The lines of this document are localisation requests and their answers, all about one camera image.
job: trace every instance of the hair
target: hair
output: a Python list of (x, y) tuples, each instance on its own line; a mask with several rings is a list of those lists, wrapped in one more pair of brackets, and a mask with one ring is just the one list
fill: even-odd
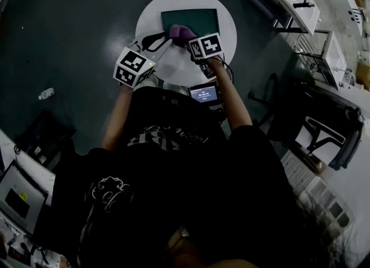
[[(286, 217), (284, 226), (271, 224), (267, 232), (270, 237), (257, 240), (250, 236), (248, 228), (236, 226), (230, 233), (230, 226), (217, 224), (217, 228), (200, 230), (193, 226), (184, 227), (189, 231), (187, 238), (197, 248), (207, 264), (214, 264), (227, 259), (244, 259), (263, 267), (294, 268), (347, 268), (345, 249), (336, 243), (335, 237), (328, 231), (325, 220), (320, 219), (312, 204), (295, 200), (294, 215)], [(185, 250), (181, 248), (167, 258), (164, 266), (171, 267), (171, 259)]]

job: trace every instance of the white bottle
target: white bottle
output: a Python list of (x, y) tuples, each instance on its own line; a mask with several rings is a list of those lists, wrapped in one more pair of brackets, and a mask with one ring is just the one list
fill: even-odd
[(47, 90), (44, 90), (43, 92), (41, 92), (41, 94), (39, 95), (39, 99), (47, 99), (51, 97), (53, 94), (54, 94), (54, 89), (50, 87)]

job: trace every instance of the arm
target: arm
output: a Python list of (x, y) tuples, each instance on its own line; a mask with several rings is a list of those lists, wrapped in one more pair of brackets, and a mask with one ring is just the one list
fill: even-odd
[(232, 84), (222, 63), (217, 58), (209, 58), (207, 59), (207, 64), (216, 73), (217, 83), (220, 87), (231, 130), (233, 131), (242, 125), (252, 125), (247, 108)]
[(113, 151), (122, 134), (123, 126), (126, 122), (128, 110), (130, 108), (133, 89), (126, 85), (121, 86), (116, 104), (113, 108), (112, 116), (105, 131), (102, 141), (102, 148)]

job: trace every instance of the white box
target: white box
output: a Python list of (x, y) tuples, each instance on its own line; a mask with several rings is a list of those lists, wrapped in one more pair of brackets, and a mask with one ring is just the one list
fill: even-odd
[(134, 88), (155, 72), (155, 65), (155, 62), (125, 47), (114, 67), (113, 78)]
[(224, 52), (219, 33), (193, 39), (189, 41), (189, 47), (194, 59), (210, 58)]

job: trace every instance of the yellow label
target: yellow label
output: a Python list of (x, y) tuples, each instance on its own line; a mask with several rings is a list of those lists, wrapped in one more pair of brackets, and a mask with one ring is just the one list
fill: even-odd
[(19, 193), (19, 197), (21, 197), (23, 201), (26, 201), (26, 200), (27, 200), (27, 195), (26, 195), (26, 193), (24, 193), (23, 191), (21, 191), (21, 192)]

